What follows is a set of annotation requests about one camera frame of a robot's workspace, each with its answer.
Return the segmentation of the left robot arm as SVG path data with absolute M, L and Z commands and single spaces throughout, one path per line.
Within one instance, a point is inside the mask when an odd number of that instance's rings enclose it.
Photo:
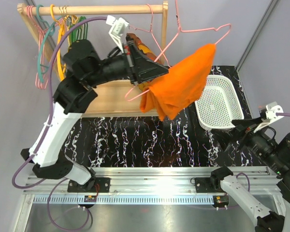
M 33 164 L 38 178 L 66 178 L 90 192 L 98 187 L 95 172 L 67 158 L 61 147 L 76 121 L 97 98 L 95 87 L 122 78 L 142 84 L 167 74 L 168 68 L 152 61 L 131 41 L 123 50 L 114 48 L 107 58 L 100 59 L 90 41 L 78 40 L 71 44 L 63 60 L 67 75 L 51 94 L 48 119 L 35 144 L 23 149 L 21 156 Z

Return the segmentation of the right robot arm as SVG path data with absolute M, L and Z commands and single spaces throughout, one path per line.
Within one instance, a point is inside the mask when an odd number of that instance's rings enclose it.
M 259 113 L 258 118 L 233 120 L 234 128 L 230 130 L 221 147 L 227 151 L 233 142 L 238 142 L 239 149 L 248 148 L 265 164 L 264 170 L 260 174 L 255 170 L 247 174 L 234 174 L 228 167 L 219 167 L 207 176 L 192 177 L 190 184 L 195 187 L 197 193 L 213 194 L 216 209 L 227 209 L 229 198 L 232 197 L 237 206 L 249 216 L 257 232 L 290 232 L 290 133 L 280 143 L 265 133 L 271 129 L 270 124 L 286 114 L 276 102 L 259 107 Z M 265 187 L 267 179 L 271 180 L 271 185 L 276 185 L 284 202 L 285 214 L 271 211 L 253 197 L 250 186 L 254 177 L 262 177 L 261 184 Z

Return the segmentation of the orange trousers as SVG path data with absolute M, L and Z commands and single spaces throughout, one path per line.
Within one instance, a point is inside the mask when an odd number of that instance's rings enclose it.
M 169 73 L 155 78 L 141 96 L 140 111 L 156 109 L 160 121 L 173 120 L 180 111 L 198 100 L 215 58 L 216 45 L 206 44 L 169 69 Z

